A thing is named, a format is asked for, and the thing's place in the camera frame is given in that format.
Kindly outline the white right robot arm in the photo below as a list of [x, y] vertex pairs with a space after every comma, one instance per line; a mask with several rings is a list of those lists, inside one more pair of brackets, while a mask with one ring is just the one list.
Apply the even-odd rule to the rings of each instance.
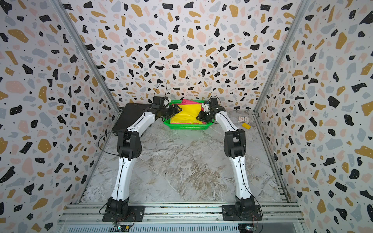
[[235, 213], [240, 219], [248, 219], [255, 212], [256, 198], [249, 187], [245, 168], [245, 131], [233, 123], [224, 107], [204, 102], [202, 108], [197, 119], [217, 123], [224, 131], [223, 151], [229, 158], [235, 178]]

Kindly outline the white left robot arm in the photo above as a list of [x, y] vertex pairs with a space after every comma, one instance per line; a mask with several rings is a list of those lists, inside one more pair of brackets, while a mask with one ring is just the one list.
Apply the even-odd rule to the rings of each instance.
[[105, 217], [124, 220], [130, 215], [129, 186], [135, 163], [142, 153], [141, 136], [158, 118], [170, 119], [180, 112], [182, 108], [176, 104], [152, 107], [129, 103], [122, 110], [114, 129], [119, 169], [112, 195], [106, 203]]

